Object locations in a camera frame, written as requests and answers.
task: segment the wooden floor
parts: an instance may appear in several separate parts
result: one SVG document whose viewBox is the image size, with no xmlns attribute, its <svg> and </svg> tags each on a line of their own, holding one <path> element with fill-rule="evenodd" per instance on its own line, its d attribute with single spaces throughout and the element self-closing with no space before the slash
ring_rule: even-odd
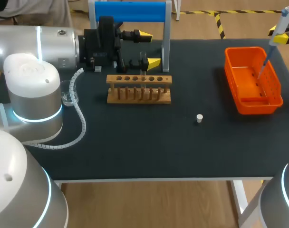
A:
<svg viewBox="0 0 289 228">
<path fill-rule="evenodd" d="M 288 0 L 182 0 L 181 10 L 281 10 Z M 221 14 L 226 38 L 267 38 L 279 14 Z M 73 13 L 74 27 L 89 27 Z M 125 23 L 162 38 L 162 24 Z M 219 39 L 213 16 L 181 15 L 172 20 L 172 39 Z M 279 50 L 289 69 L 289 45 Z M 248 201 L 260 181 L 244 181 Z M 66 184 L 69 228 L 236 228 L 236 212 L 226 181 Z"/>
</svg>

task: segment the black tabletop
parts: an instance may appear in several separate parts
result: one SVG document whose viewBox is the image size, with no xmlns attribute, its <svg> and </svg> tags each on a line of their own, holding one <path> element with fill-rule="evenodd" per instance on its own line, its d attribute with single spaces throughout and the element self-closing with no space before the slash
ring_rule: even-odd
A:
<svg viewBox="0 0 289 228">
<path fill-rule="evenodd" d="M 160 44 L 124 42 L 123 54 L 159 57 Z M 87 72 L 77 81 L 84 138 L 63 150 L 28 149 L 54 180 L 273 176 L 289 162 L 289 72 L 276 51 L 271 62 L 284 105 L 272 115 L 240 115 L 225 77 L 224 51 L 242 46 L 267 49 L 268 40 L 172 40 L 168 105 L 107 104 L 106 75 L 115 70 Z M 61 72 L 61 79 L 72 73 Z M 1 77 L 0 103 L 8 101 Z M 197 114 L 203 114 L 199 125 Z M 65 107 L 62 132 L 50 144 L 70 142 L 80 131 L 75 109 Z"/>
</svg>

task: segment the hazard tape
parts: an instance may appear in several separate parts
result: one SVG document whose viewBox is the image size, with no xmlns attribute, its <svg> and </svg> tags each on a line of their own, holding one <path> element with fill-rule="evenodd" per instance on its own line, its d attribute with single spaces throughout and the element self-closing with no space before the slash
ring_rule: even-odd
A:
<svg viewBox="0 0 289 228">
<path fill-rule="evenodd" d="M 281 13 L 281 10 L 199 10 L 199 11 L 181 11 L 180 14 L 210 14 L 214 13 Z"/>
<path fill-rule="evenodd" d="M 220 14 L 219 13 L 214 13 L 214 17 L 215 17 L 216 25 L 217 25 L 217 28 L 219 30 L 219 34 L 221 36 L 221 39 L 226 39 L 226 36 L 225 36 L 225 33 L 224 33 L 224 29 L 223 29 L 222 24 L 221 24 Z"/>
</svg>

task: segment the orange basket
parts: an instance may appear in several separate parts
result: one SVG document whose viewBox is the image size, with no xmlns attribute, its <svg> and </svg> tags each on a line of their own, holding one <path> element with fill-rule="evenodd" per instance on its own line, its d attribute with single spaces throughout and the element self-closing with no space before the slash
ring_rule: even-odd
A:
<svg viewBox="0 0 289 228">
<path fill-rule="evenodd" d="M 281 84 L 261 47 L 230 47 L 225 50 L 225 72 L 240 114 L 271 114 L 283 105 Z"/>
</svg>

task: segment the wooden test tube rack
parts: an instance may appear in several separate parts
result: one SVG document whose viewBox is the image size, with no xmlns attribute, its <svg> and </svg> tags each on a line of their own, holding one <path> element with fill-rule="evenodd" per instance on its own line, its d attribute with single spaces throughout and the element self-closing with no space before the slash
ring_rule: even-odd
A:
<svg viewBox="0 0 289 228">
<path fill-rule="evenodd" d="M 172 76 L 157 75 L 107 75 L 106 83 L 111 85 L 108 90 L 107 102 L 116 104 L 170 104 Z M 126 84 L 138 84 L 128 87 Z"/>
</svg>

